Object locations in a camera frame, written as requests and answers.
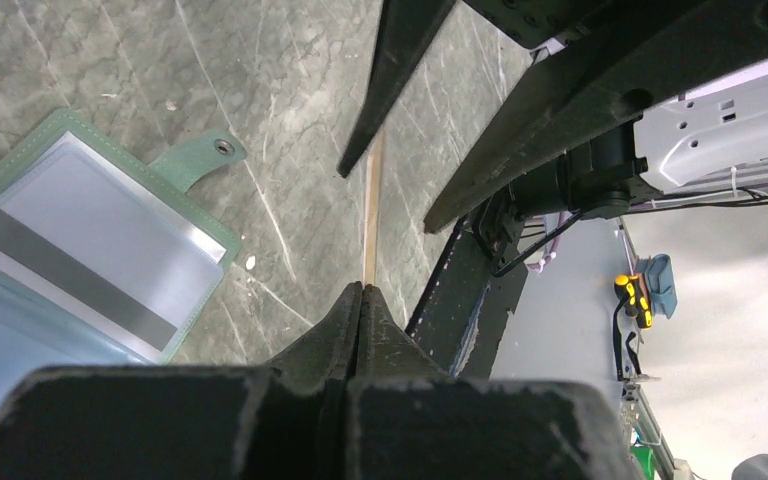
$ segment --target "marble table surface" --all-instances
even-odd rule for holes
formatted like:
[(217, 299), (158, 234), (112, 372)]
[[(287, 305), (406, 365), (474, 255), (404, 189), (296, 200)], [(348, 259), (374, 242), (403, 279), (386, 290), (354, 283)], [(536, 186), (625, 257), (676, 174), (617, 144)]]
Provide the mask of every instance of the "marble table surface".
[[(256, 364), (361, 277), (364, 171), (336, 173), (363, 100), (380, 0), (0, 0), (0, 159), (71, 107), (148, 163), (208, 128), (247, 161), (190, 197), (242, 251), (174, 361)], [(530, 64), (458, 4), (386, 123), (378, 281), (405, 323), (445, 235), (432, 199)], [(254, 257), (255, 266), (245, 267)]]

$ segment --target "white wall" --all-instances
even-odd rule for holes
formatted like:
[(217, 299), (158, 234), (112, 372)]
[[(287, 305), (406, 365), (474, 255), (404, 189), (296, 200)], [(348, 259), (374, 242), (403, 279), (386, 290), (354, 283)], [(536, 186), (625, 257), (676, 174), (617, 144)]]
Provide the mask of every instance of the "white wall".
[(768, 453), (768, 207), (626, 218), (641, 256), (673, 259), (678, 309), (641, 346), (674, 455), (709, 480)]

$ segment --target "green object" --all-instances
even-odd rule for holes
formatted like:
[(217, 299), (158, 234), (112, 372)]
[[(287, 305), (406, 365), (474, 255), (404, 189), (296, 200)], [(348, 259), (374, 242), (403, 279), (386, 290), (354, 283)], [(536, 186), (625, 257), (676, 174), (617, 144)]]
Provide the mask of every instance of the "green object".
[[(185, 192), (205, 174), (220, 166), (244, 159), (246, 151), (239, 141), (228, 133), (210, 130), (191, 141), (170, 148), (157, 161), (146, 166), (76, 112), (58, 109), (0, 161), (0, 195), (67, 133), (74, 135), (219, 243), (225, 253), (218, 265), (223, 274), (228, 273), (231, 263), (240, 251), (239, 237), (187, 198)], [(4, 283), (16, 287), (17, 291), (23, 291), (28, 298), (35, 296), (34, 292), (18, 287), (12, 279), (4, 279)], [(178, 340), (164, 349), (164, 361), (178, 349), (191, 326), (192, 322), (185, 326), (181, 335), (177, 335)]]
[(649, 480), (655, 479), (655, 463), (654, 453), (652, 449), (645, 446), (635, 445), (631, 447), (631, 453), (640, 462), (640, 466), (643, 468), (643, 474)]

